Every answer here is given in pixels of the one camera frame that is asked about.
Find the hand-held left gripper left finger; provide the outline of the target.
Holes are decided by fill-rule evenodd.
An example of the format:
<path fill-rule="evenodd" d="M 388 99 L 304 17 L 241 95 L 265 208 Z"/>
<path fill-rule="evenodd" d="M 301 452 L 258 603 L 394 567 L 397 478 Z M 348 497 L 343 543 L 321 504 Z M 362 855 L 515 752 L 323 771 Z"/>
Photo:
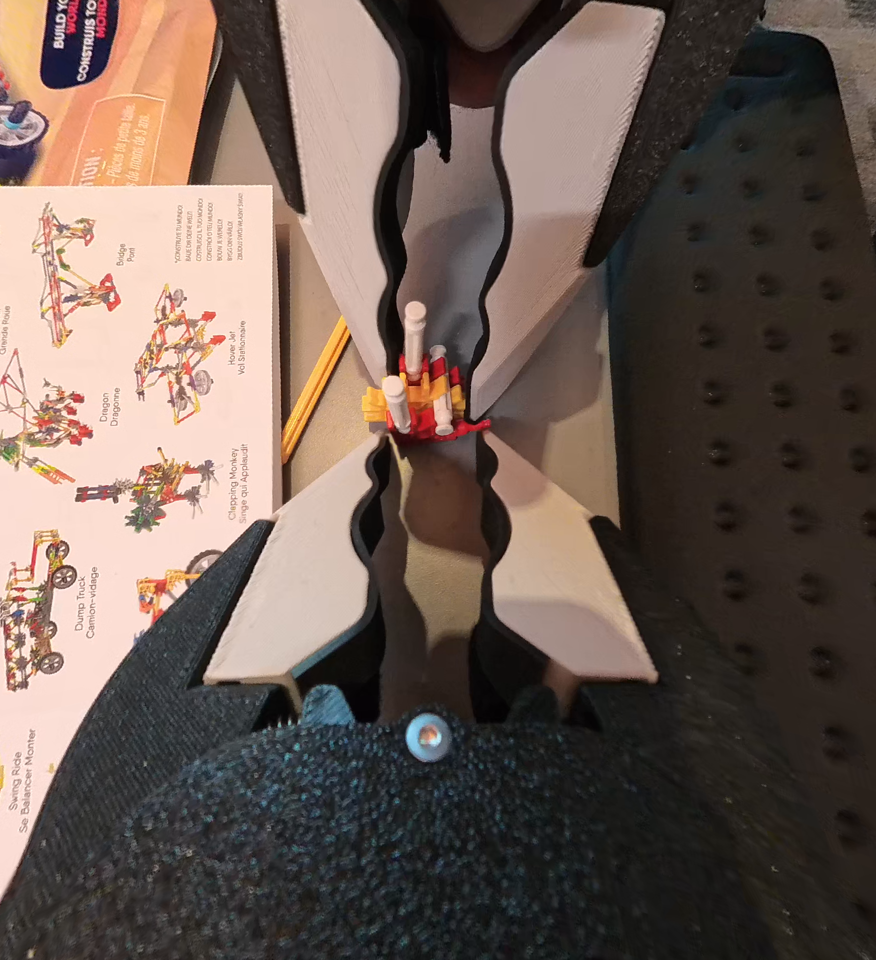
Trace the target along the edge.
<path fill-rule="evenodd" d="M 372 435 L 276 512 L 207 683 L 378 682 L 385 632 L 372 558 L 388 478 L 389 441 Z"/>

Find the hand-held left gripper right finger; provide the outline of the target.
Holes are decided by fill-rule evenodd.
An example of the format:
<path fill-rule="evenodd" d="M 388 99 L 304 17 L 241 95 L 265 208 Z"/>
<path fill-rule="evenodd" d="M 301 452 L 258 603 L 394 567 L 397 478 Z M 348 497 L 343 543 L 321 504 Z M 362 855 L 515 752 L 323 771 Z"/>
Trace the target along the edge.
<path fill-rule="evenodd" d="M 508 532 L 491 569 L 497 621 L 580 681 L 659 674 L 591 525 L 592 515 L 491 432 L 492 504 Z"/>

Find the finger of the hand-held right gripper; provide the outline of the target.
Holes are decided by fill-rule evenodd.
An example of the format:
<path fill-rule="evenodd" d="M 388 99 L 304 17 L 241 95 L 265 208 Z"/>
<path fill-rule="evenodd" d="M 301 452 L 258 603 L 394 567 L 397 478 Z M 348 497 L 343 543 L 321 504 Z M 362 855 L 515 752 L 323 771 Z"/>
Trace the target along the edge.
<path fill-rule="evenodd" d="M 468 373 L 480 419 L 586 281 L 584 265 L 666 23 L 653 6 L 565 6 L 507 67 L 492 165 L 504 222 Z"/>
<path fill-rule="evenodd" d="M 398 370 L 410 35 L 389 2 L 279 1 L 302 231 L 373 383 Z"/>

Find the white toy rod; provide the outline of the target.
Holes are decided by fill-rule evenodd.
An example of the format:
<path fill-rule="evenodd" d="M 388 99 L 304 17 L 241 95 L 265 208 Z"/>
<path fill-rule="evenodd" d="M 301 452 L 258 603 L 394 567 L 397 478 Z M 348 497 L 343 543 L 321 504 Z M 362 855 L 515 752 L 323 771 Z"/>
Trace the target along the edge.
<path fill-rule="evenodd" d="M 427 326 L 428 310 L 424 303 L 411 300 L 404 308 L 403 314 L 403 359 L 405 371 L 410 381 L 417 381 L 419 374 L 412 372 L 412 364 L 419 361 L 423 354 L 427 354 L 425 331 Z"/>
<path fill-rule="evenodd" d="M 387 375 L 382 379 L 381 390 L 388 415 L 391 418 L 391 429 L 401 435 L 410 434 L 413 417 L 409 404 L 407 382 L 400 375 Z"/>
<path fill-rule="evenodd" d="M 443 344 L 435 344 L 429 350 L 429 359 L 432 369 L 432 385 L 440 388 L 441 392 L 432 401 L 432 410 L 435 422 L 435 435 L 440 438 L 455 433 L 454 405 L 452 384 L 447 368 L 447 349 Z"/>

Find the yellow toy rod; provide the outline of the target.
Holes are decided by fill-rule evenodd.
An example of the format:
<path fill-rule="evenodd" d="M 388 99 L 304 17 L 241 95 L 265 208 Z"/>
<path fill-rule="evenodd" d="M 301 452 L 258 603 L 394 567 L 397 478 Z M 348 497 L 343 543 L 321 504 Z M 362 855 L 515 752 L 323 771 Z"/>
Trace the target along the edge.
<path fill-rule="evenodd" d="M 289 462 L 297 449 L 350 339 L 346 320 L 340 316 L 282 427 L 280 462 L 283 465 Z"/>

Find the red yellow connector assembly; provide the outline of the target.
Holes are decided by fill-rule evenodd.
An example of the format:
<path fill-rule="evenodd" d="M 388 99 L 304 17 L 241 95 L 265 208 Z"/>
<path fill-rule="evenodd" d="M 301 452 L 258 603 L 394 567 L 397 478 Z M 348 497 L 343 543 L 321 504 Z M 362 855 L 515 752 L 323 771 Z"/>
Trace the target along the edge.
<path fill-rule="evenodd" d="M 413 418 L 432 410 L 433 403 L 448 394 L 451 400 L 452 417 L 455 421 L 465 416 L 466 399 L 463 378 L 458 366 L 448 367 L 445 360 L 428 364 L 428 370 L 420 374 L 420 380 L 408 384 L 407 372 L 403 369 L 400 379 L 406 388 L 409 410 Z M 367 423 L 384 423 L 390 417 L 386 398 L 382 389 L 367 388 L 361 400 L 361 409 Z"/>

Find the person's right hand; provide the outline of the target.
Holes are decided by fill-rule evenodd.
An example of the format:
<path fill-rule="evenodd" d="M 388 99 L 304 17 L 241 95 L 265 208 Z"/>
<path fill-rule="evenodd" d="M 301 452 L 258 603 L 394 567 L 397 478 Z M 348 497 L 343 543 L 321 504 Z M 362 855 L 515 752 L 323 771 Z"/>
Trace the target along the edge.
<path fill-rule="evenodd" d="M 449 102 L 468 110 L 491 107 L 507 61 L 507 53 L 502 50 L 480 52 L 449 41 L 446 47 Z"/>

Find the orange printed toy box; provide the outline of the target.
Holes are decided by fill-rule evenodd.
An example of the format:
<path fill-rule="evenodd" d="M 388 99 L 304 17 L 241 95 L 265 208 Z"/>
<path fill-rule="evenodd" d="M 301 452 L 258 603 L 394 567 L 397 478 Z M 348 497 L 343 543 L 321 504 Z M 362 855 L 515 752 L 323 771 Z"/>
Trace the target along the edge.
<path fill-rule="evenodd" d="M 0 185 L 189 180 L 208 1 L 0 1 Z"/>

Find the white printed instruction booklet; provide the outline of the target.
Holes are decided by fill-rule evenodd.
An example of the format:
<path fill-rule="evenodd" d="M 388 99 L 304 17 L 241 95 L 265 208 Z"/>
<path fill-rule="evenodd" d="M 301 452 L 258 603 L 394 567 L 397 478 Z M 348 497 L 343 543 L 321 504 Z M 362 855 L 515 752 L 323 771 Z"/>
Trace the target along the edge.
<path fill-rule="evenodd" d="M 274 501 L 268 186 L 0 187 L 0 895 L 77 726 Z"/>

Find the black dotted mat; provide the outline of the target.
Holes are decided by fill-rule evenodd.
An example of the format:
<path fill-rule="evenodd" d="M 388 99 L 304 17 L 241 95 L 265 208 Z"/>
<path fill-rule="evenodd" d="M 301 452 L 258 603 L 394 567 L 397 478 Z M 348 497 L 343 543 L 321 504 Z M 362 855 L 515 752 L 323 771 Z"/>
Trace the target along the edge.
<path fill-rule="evenodd" d="M 876 947 L 876 260 L 836 73 L 756 26 L 609 261 L 622 517 L 774 712 Z"/>

